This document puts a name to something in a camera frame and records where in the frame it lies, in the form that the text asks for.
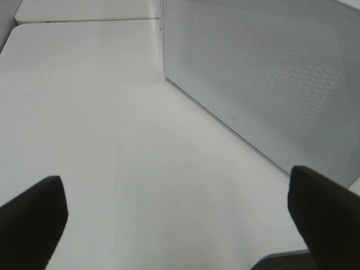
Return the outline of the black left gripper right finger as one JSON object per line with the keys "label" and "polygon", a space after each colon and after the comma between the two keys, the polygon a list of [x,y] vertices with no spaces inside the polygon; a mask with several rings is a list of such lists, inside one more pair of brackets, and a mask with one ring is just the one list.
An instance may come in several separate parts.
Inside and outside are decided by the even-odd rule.
{"label": "black left gripper right finger", "polygon": [[359,269],[359,196],[306,166],[291,170],[287,207],[319,269]]}

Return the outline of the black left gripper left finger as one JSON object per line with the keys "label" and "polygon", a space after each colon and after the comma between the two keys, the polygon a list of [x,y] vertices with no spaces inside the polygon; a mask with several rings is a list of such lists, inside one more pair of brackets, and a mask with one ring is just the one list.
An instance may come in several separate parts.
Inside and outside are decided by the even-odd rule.
{"label": "black left gripper left finger", "polygon": [[1,206],[1,269],[45,269],[68,221],[65,190],[49,176]]}

